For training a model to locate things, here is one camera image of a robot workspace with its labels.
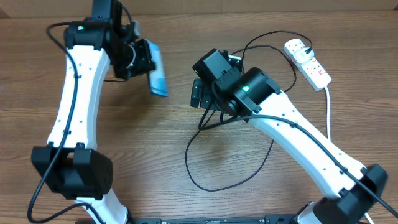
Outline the blue Galaxy S24+ smartphone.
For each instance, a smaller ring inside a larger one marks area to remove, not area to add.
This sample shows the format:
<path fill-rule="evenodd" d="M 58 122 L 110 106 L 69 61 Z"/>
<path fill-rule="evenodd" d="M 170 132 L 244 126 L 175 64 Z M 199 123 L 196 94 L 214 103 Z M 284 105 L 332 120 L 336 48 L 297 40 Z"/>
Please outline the blue Galaxy S24+ smartphone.
<path fill-rule="evenodd" d="M 148 73 L 150 91 L 154 95 L 168 97 L 169 93 L 167 89 L 167 82 L 160 47 L 147 39 L 146 42 L 149 45 L 149 50 L 152 57 L 151 61 L 154 62 L 155 65 L 155 69 L 149 71 Z"/>

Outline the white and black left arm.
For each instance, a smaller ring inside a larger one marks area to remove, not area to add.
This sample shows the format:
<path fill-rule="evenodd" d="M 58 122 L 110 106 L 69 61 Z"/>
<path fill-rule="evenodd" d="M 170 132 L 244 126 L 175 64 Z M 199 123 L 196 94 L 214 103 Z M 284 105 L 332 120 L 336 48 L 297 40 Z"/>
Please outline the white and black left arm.
<path fill-rule="evenodd" d="M 91 16 L 64 24 L 65 82 L 58 114 L 44 146 L 32 150 L 40 186 L 84 208 L 94 223 L 132 223 L 118 200 L 113 163 L 97 150 L 96 122 L 109 70 L 118 83 L 146 74 L 150 92 L 168 96 L 160 48 L 140 37 L 139 23 L 122 23 L 127 8 L 115 0 L 95 0 Z"/>

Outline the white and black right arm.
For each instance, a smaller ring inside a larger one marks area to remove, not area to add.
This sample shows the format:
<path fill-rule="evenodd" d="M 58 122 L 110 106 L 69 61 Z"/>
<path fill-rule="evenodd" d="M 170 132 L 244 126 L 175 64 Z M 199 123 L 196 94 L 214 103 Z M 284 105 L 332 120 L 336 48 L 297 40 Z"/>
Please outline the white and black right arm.
<path fill-rule="evenodd" d="M 382 203 L 387 173 L 364 166 L 335 146 L 296 109 L 280 86 L 260 68 L 243 69 L 240 58 L 210 50 L 193 70 L 191 105 L 247 121 L 275 140 L 313 179 L 323 197 L 294 215 L 267 215 L 266 223 L 359 223 Z"/>

